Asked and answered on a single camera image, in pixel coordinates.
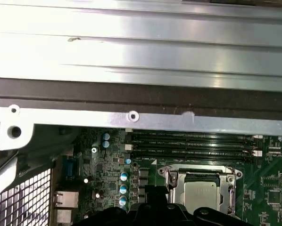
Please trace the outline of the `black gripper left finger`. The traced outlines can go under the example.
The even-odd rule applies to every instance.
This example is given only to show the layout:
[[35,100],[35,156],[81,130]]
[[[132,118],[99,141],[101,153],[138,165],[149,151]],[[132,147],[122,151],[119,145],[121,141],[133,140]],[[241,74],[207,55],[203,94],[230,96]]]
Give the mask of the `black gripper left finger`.
[[146,201],[128,212],[120,207],[97,211],[74,226],[155,226],[157,214],[157,187],[145,186]]

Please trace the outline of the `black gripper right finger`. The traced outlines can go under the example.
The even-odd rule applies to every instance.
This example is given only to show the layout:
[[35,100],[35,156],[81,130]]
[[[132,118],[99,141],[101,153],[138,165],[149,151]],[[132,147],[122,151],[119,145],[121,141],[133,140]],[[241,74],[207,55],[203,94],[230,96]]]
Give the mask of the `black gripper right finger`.
[[190,214],[177,203],[169,203],[168,189],[156,187],[157,225],[165,226],[247,226],[248,223],[208,207],[200,207]]

